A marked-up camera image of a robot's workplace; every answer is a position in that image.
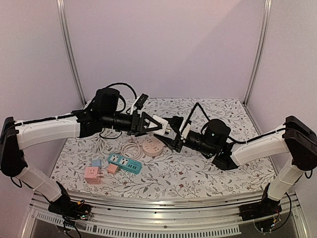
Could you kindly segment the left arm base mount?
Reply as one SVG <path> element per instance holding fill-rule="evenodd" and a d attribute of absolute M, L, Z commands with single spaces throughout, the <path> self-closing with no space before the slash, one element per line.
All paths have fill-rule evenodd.
<path fill-rule="evenodd" d="M 86 204 L 85 200 L 79 202 L 71 201 L 66 189 L 58 181 L 56 182 L 61 190 L 61 196 L 56 201 L 50 201 L 48 211 L 62 215 L 73 220 L 82 220 L 90 216 L 92 206 Z"/>

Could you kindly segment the white cube socket adapter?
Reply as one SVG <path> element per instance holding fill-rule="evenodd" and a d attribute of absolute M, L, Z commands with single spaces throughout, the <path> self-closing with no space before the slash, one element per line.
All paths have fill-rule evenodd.
<path fill-rule="evenodd" d="M 167 126 L 169 122 L 166 119 L 163 119 L 157 115 L 153 115 L 153 119 L 161 125 L 161 128 L 158 130 L 151 131 L 151 133 L 164 136 L 167 133 Z"/>

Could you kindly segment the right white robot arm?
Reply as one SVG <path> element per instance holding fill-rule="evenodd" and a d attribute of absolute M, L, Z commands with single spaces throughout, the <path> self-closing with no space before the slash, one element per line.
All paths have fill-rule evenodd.
<path fill-rule="evenodd" d="M 288 116 L 285 123 L 265 134 L 237 141 L 229 136 L 231 129 L 219 119 L 209 120 L 200 133 L 190 129 L 182 117 L 154 119 L 162 123 L 155 136 L 170 150 L 180 152 L 187 147 L 201 153 L 220 170 L 228 171 L 251 161 L 277 154 L 290 154 L 290 159 L 277 177 L 267 186 L 263 200 L 256 206 L 260 216 L 267 216 L 275 209 L 283 195 L 307 171 L 317 166 L 317 135 L 295 116 Z"/>

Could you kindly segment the orange usb charger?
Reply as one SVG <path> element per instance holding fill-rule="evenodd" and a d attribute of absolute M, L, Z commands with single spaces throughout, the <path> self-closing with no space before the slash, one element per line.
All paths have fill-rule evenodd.
<path fill-rule="evenodd" d="M 115 175 L 116 173 L 118 173 L 120 171 L 120 168 L 118 165 L 115 165 L 115 164 L 112 164 L 110 163 L 106 169 L 106 171 L 109 173 L 109 174 L 112 174 L 112 175 Z"/>

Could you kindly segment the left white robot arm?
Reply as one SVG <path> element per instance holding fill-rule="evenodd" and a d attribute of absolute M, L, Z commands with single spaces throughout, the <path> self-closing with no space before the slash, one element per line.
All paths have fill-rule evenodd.
<path fill-rule="evenodd" d="M 63 215 L 70 215 L 73 203 L 62 194 L 57 182 L 39 169 L 27 164 L 24 149 L 45 142 L 67 138 L 86 138 L 105 128 L 125 131 L 129 135 L 144 135 L 162 129 L 162 124 L 143 112 L 132 110 L 124 114 L 117 110 L 120 92 L 114 88 L 99 89 L 90 104 L 69 114 L 30 121 L 5 119 L 0 136 L 0 169 L 41 193 Z"/>

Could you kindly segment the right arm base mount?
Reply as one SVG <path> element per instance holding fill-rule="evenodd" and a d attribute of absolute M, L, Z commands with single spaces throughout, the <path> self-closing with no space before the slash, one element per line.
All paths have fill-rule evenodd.
<path fill-rule="evenodd" d="M 269 185 L 265 187 L 259 202 L 239 206 L 239 216 L 243 221 L 274 215 L 282 211 L 280 200 L 275 201 L 268 197 Z"/>

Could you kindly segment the pink round power socket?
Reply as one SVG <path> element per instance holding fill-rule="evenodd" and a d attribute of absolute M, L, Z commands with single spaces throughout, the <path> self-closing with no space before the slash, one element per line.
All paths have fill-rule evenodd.
<path fill-rule="evenodd" d="M 163 152 L 164 144 L 155 137 L 149 137 L 143 142 L 142 149 L 147 156 L 155 157 Z"/>

